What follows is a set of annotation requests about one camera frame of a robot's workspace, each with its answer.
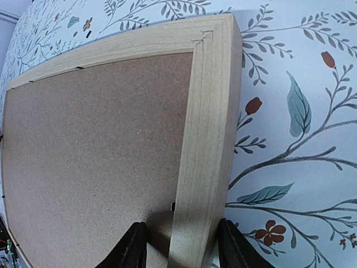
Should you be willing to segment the brown backing board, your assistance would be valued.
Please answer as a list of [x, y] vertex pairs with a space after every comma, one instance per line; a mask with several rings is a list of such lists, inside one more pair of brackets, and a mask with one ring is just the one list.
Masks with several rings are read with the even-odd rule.
[[192, 54], [54, 76], [6, 96], [7, 222], [33, 267], [95, 267], [134, 222], [166, 267]]

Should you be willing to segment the light wooden picture frame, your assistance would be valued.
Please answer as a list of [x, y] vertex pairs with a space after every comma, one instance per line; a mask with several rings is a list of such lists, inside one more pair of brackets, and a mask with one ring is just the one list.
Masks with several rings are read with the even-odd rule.
[[192, 64], [166, 267], [209, 267], [238, 121], [242, 36], [233, 14], [162, 23], [89, 43], [11, 80], [6, 96], [11, 89], [82, 69], [187, 53]]

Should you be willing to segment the floral patterned table mat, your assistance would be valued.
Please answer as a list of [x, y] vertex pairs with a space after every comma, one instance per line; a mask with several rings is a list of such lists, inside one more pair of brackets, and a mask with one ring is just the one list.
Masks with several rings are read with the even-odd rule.
[[275, 267], [356, 266], [355, 1], [9, 1], [1, 87], [86, 43], [232, 13], [242, 89], [225, 215]]

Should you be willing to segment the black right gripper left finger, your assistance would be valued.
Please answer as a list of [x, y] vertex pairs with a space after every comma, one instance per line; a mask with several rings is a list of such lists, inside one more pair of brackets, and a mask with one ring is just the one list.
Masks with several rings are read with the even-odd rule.
[[148, 231], [144, 222], [134, 222], [108, 256], [96, 268], [146, 267]]

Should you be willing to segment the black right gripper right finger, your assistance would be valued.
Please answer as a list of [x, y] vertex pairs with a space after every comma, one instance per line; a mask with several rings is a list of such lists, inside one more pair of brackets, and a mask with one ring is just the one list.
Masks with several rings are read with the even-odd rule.
[[228, 219], [218, 225], [218, 253], [223, 268], [274, 268]]

